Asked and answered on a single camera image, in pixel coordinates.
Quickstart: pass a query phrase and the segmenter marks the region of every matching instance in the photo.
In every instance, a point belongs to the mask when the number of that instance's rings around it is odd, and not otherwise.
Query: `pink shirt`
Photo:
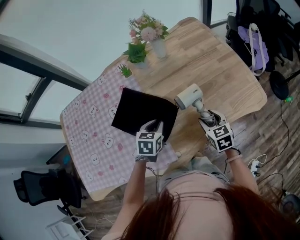
[[[214,193],[225,188],[217,178],[192,173],[172,180],[167,185],[172,195],[180,195],[179,217],[184,214],[175,239],[177,240],[230,240],[233,226],[223,198]],[[114,232],[102,238],[113,240],[122,232]]]

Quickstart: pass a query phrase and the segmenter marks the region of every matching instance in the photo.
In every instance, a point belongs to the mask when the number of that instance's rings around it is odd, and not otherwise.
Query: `white bag handle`
[[[259,41],[259,48],[261,50],[261,55],[262,55],[262,71],[260,73],[255,73],[254,68],[255,68],[255,56],[254,56],[254,49],[253,49],[253,36],[252,36],[252,30],[258,32],[258,41]],[[252,56],[252,66],[251,66],[251,71],[255,76],[260,76],[265,70],[266,70],[266,60],[264,58],[263,54],[263,39],[261,36],[261,33],[258,29],[258,26],[255,23],[251,23],[249,25],[249,38],[250,38],[250,48],[251,48],[251,56]]]

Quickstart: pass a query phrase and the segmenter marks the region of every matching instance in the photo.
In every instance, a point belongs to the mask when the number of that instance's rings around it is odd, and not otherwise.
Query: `checkered tablecloth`
[[[97,78],[62,112],[73,162],[89,193],[129,180],[135,164],[135,136],[112,127],[124,87],[141,90],[134,76],[121,76],[118,65]],[[170,144],[159,153],[160,169],[177,160]]]

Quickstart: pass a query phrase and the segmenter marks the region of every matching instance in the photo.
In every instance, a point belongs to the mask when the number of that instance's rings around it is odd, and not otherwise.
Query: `woman's right arm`
[[[239,154],[234,149],[225,150],[225,153],[228,159],[233,158]],[[238,158],[231,161],[229,164],[233,172],[234,182],[259,194],[255,178],[253,177],[251,171],[243,162],[243,160],[241,158]]]

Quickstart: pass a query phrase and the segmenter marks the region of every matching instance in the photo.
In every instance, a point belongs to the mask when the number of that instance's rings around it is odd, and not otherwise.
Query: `black and white cube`
[[[136,154],[140,156],[156,156],[162,149],[161,133],[138,132],[136,134]]]
[[[229,123],[207,132],[206,136],[218,152],[234,147],[233,132],[230,129]]]

